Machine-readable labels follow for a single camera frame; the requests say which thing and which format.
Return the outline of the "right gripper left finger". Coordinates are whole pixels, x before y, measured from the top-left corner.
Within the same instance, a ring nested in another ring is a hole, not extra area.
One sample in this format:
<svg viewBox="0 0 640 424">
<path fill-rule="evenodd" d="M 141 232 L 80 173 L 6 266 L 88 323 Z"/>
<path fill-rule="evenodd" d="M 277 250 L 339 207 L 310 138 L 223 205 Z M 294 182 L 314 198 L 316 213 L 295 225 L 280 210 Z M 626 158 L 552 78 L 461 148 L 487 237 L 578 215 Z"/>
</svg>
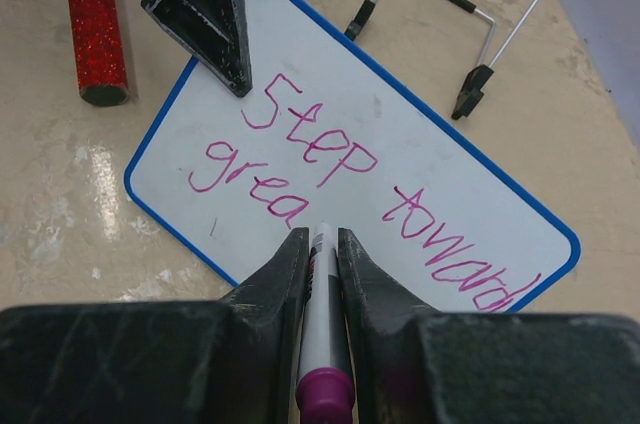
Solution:
<svg viewBox="0 0 640 424">
<path fill-rule="evenodd" d="M 285 423 L 310 233 L 218 300 L 1 314 L 5 423 Z"/>
</svg>

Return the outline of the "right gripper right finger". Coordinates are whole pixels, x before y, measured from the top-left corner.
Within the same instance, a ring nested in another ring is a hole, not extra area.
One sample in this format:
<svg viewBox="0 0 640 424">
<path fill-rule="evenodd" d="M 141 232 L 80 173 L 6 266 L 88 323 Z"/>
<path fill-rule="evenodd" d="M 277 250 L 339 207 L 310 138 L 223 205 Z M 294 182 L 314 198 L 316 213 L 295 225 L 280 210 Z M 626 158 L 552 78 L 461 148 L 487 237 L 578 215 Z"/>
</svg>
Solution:
<svg viewBox="0 0 640 424">
<path fill-rule="evenodd" d="M 363 423 L 635 423 L 639 326 L 609 314 L 444 313 L 338 232 Z"/>
</svg>

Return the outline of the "purple whiteboard marker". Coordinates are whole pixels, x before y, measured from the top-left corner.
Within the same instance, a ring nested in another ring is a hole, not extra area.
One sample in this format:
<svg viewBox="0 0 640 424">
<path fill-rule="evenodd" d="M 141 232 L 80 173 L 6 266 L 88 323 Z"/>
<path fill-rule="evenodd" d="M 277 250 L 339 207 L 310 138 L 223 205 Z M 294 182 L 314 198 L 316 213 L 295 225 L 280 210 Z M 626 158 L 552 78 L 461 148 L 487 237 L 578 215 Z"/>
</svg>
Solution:
<svg viewBox="0 0 640 424">
<path fill-rule="evenodd" d="M 296 403 L 302 423 L 351 423 L 355 402 L 337 241 L 332 226 L 316 226 L 309 258 Z"/>
</svg>

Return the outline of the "blue framed whiteboard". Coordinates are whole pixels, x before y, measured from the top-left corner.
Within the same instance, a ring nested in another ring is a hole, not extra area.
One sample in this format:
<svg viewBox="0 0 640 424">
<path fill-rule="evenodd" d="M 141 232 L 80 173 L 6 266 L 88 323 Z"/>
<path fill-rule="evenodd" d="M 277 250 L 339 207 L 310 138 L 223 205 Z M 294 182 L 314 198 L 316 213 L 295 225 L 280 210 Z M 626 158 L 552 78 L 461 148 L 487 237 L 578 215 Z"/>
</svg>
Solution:
<svg viewBox="0 0 640 424">
<path fill-rule="evenodd" d="M 252 90 L 191 60 L 124 175 L 228 282 L 320 223 L 448 312 L 519 310 L 576 266 L 569 227 L 307 3 L 245 6 Z"/>
</svg>

